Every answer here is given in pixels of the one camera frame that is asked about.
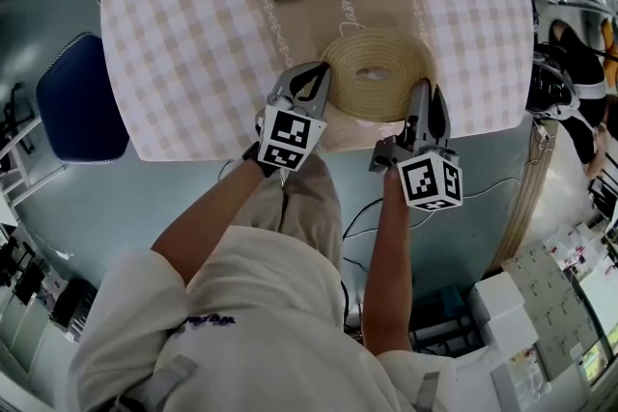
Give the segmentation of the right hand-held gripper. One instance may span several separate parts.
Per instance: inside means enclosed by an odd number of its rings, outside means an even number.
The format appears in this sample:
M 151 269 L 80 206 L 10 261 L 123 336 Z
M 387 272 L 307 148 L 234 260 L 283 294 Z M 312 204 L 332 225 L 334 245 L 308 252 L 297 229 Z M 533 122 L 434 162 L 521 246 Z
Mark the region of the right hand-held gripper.
M 411 208 L 434 212 L 461 206 L 463 172 L 459 155 L 449 149 L 450 131 L 448 108 L 440 88 L 421 79 L 410 95 L 405 136 L 402 132 L 378 140 L 369 171 L 395 169 Z

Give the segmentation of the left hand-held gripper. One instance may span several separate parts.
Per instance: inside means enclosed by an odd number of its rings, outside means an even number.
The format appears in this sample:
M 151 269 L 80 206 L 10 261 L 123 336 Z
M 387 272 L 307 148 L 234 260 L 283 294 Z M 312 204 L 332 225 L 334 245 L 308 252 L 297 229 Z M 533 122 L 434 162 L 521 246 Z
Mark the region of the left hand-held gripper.
M 297 172 L 316 147 L 327 123 L 323 117 L 330 82 L 327 62 L 303 63 L 278 77 L 258 118 L 258 160 Z

